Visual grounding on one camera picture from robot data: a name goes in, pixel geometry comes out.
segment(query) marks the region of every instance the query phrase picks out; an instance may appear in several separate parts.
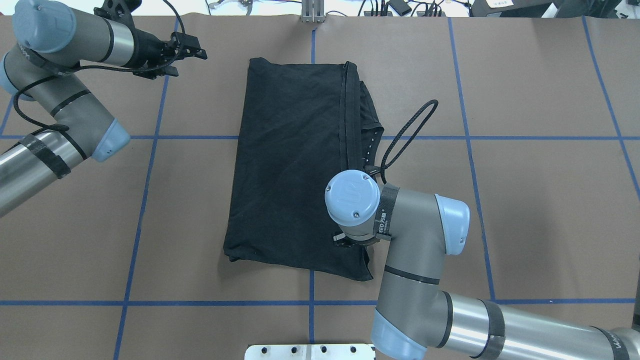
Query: metal bracket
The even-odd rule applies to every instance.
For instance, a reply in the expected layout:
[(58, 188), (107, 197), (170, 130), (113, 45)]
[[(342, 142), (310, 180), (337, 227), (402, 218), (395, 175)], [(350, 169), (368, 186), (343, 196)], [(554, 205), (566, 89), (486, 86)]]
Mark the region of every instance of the metal bracket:
[(252, 345), (244, 360), (375, 360), (371, 344)]
[(324, 22), (324, 0), (302, 0), (302, 22)]

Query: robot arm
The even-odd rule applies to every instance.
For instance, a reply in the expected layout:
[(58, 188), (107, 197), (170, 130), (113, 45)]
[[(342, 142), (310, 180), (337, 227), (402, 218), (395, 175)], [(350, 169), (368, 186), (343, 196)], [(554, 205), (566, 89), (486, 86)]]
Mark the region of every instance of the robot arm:
[(57, 1), (20, 0), (13, 29), (18, 44), (0, 61), (0, 85), (21, 99), (38, 101), (56, 121), (27, 135), (0, 156), (0, 217), (35, 195), (86, 158), (104, 161), (131, 137), (118, 120), (73, 74), (80, 60), (126, 67), (154, 79), (177, 76), (175, 60), (206, 59), (198, 39), (173, 33), (169, 42), (136, 29), (131, 11), (141, 1), (105, 1), (96, 15)]
[(427, 347), (476, 359), (639, 360), (640, 332), (613, 332), (538, 316), (440, 290), (445, 255), (466, 242), (463, 202), (390, 185), (347, 170), (329, 183), (330, 216), (355, 243), (390, 240), (372, 341), (400, 360), (421, 360)]

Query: silver metal tube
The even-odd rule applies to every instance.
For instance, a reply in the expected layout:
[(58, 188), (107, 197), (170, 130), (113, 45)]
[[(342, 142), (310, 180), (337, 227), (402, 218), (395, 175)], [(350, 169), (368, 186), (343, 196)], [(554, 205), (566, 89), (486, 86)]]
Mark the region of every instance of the silver metal tube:
[[(82, 162), (76, 148), (59, 132), (46, 131), (36, 137), (69, 168)], [(0, 217), (57, 179), (47, 165), (21, 144), (0, 155)]]
[(77, 19), (77, 30), (73, 39), (64, 49), (55, 53), (41, 53), (42, 57), (67, 67), (74, 66), (80, 60), (101, 61), (121, 66), (131, 59), (134, 40), (127, 26), (109, 21), (110, 30), (108, 20), (76, 9), (72, 10)]
[(500, 308), (506, 339), (499, 359), (613, 359), (611, 344), (594, 327), (564, 323), (510, 307)]
[(640, 332), (628, 328), (613, 329), (625, 344), (629, 352), (629, 360), (640, 360)]
[(453, 304), (453, 321), (446, 347), (477, 356), (484, 349), (489, 331), (489, 316), (486, 308), (480, 300), (455, 294), (450, 296)]

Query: black strap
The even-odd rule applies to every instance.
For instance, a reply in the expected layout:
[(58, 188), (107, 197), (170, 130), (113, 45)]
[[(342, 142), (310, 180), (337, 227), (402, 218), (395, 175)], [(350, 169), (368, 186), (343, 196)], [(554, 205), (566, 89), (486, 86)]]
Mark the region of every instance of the black strap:
[(451, 327), (453, 326), (453, 301), (451, 301), (451, 295), (446, 291), (443, 291), (445, 298), (447, 298), (447, 327), (444, 331), (444, 336), (442, 336), (442, 341), (436, 348), (443, 348), (444, 345), (449, 341), (449, 336), (451, 336)]
[(391, 216), (396, 205), (398, 190), (398, 187), (386, 184), (380, 193), (380, 204), (376, 210), (376, 220), (373, 223), (373, 233), (379, 239), (391, 240)]
[(113, 52), (113, 27), (111, 27), (111, 23), (107, 19), (104, 19), (104, 22), (107, 23), (107, 27), (109, 28), (109, 49), (107, 50), (107, 55), (98, 60), (99, 63), (104, 63), (105, 61), (107, 61), (109, 56), (111, 56), (111, 52)]
[[(54, 75), (56, 76), (67, 76), (70, 74), (73, 74), (74, 72), (76, 72), (74, 69), (69, 68), (69, 67), (64, 67), (62, 65), (58, 65), (54, 62), (51, 62), (45, 58), (43, 58), (42, 56), (40, 56), (40, 54), (36, 53), (35, 51), (29, 49), (28, 47), (24, 47), (20, 44), (18, 44), (18, 47), (20, 48), (20, 52), (22, 53), (22, 55), (24, 55), (24, 57), (29, 60), (30, 63), (32, 63), (33, 65), (40, 67), (42, 69), (48, 70), (50, 72), (52, 72)], [(77, 64), (74, 65), (74, 67), (79, 67), (80, 66), (80, 62), (78, 62)]]
[(85, 96), (86, 94), (90, 94), (91, 92), (89, 91), (89, 89), (84, 89), (80, 92), (77, 92), (73, 95), (71, 95), (70, 97), (67, 97), (66, 100), (64, 100), (63, 102), (59, 103), (55, 108), (53, 108), (53, 110), (51, 110), (50, 114), (51, 116), (55, 117), (56, 114), (58, 112), (60, 112), (60, 110), (62, 110), (63, 108), (65, 108), (65, 106), (69, 105), (70, 103), (74, 102), (75, 100), (78, 100), (80, 97)]
[(65, 163), (60, 156), (55, 155), (47, 144), (43, 143), (37, 137), (29, 134), (20, 140), (19, 143), (29, 149), (44, 165), (47, 165), (47, 167), (56, 174), (58, 179), (62, 179), (65, 175), (71, 173), (71, 169), (67, 163)]
[(634, 314), (634, 321), (632, 323), (633, 329), (636, 331), (640, 331), (640, 313)]
[(504, 348), (504, 315), (502, 315), (502, 309), (498, 304), (482, 299), (478, 300), (484, 304), (489, 317), (489, 334), (482, 352), (478, 356), (471, 356), (471, 358), (496, 360)]
[(402, 271), (400, 269), (392, 268), (391, 266), (388, 266), (388, 265), (385, 265), (385, 271), (394, 275), (407, 278), (409, 280), (424, 282), (425, 284), (432, 284), (432, 285), (440, 284), (440, 279), (434, 279), (431, 277), (425, 277), (425, 276), (417, 275), (411, 272)]
[(622, 339), (611, 331), (595, 327), (609, 340), (611, 350), (613, 350), (613, 360), (629, 360), (629, 351)]

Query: velcro strap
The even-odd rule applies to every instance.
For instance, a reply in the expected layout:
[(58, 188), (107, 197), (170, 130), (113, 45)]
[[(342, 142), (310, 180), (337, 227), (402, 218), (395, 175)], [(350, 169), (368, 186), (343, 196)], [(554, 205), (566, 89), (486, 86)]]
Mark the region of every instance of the velcro strap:
[(622, 339), (611, 331), (595, 327), (609, 340), (611, 350), (613, 350), (613, 360), (629, 360), (629, 351)]
[(43, 143), (37, 137), (29, 134), (20, 140), (19, 143), (29, 149), (44, 165), (47, 165), (47, 167), (56, 174), (58, 179), (62, 179), (71, 173), (71, 169), (67, 163), (65, 163), (59, 155), (55, 155), (47, 144)]
[(380, 193), (380, 204), (376, 210), (376, 220), (373, 223), (373, 233), (377, 238), (391, 240), (391, 216), (396, 205), (399, 188), (386, 184)]

